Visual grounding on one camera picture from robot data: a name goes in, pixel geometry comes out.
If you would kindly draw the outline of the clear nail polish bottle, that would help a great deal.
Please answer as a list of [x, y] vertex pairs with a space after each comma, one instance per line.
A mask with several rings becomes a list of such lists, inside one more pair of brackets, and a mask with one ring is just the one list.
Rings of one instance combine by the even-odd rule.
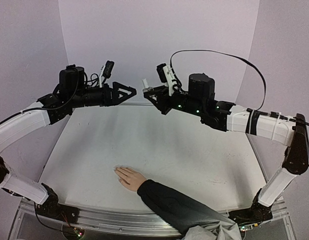
[[150, 95], [153, 95], [154, 94], [154, 88], [153, 87], [145, 87], [143, 90], [142, 90], [143, 94], [144, 95], [147, 95], [147, 96], [150, 96]]

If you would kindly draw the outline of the black sleeved forearm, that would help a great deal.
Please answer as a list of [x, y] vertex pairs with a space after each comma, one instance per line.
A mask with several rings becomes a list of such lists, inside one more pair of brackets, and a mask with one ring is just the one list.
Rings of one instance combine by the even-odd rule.
[[230, 229], [236, 225], [205, 204], [151, 179], [141, 184], [137, 194], [150, 210], [183, 235], [197, 226], [214, 230], [219, 226]]

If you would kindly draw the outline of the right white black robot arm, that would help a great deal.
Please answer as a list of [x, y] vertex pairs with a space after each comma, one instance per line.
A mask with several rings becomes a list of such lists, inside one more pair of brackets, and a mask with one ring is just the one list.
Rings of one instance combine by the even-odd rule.
[[227, 101], [215, 100], [215, 81], [204, 73], [189, 76], [187, 92], [177, 90], [171, 76], [162, 85], [149, 86], [142, 80], [143, 96], [163, 115], [175, 109], [200, 117], [200, 122], [223, 132], [241, 132], [263, 137], [286, 146], [284, 160], [264, 187], [254, 197], [249, 208], [233, 210], [230, 219], [238, 225], [257, 224], [270, 220], [272, 205], [287, 186], [309, 167], [309, 138], [305, 117], [283, 116], [278, 112], [253, 110]]

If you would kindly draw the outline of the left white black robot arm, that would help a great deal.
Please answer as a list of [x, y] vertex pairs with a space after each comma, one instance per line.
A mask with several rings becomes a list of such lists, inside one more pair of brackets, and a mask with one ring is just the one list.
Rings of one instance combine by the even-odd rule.
[[[0, 122], [0, 154], [30, 133], [71, 116], [75, 109], [118, 106], [134, 97], [137, 94], [135, 88], [116, 81], [112, 86], [106, 83], [114, 64], [107, 61], [100, 76], [91, 80], [81, 66], [73, 64], [61, 70], [59, 83], [52, 93]], [[58, 195], [51, 187], [17, 174], [1, 156], [0, 189], [33, 201], [50, 218], [56, 219], [62, 214]]]

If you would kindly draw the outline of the mannequin hand on table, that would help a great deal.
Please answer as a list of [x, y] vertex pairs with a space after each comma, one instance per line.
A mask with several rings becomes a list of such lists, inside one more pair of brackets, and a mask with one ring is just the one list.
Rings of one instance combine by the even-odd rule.
[[114, 172], [118, 176], [120, 184], [132, 192], [137, 192], [147, 180], [141, 173], [129, 167], [116, 167]]

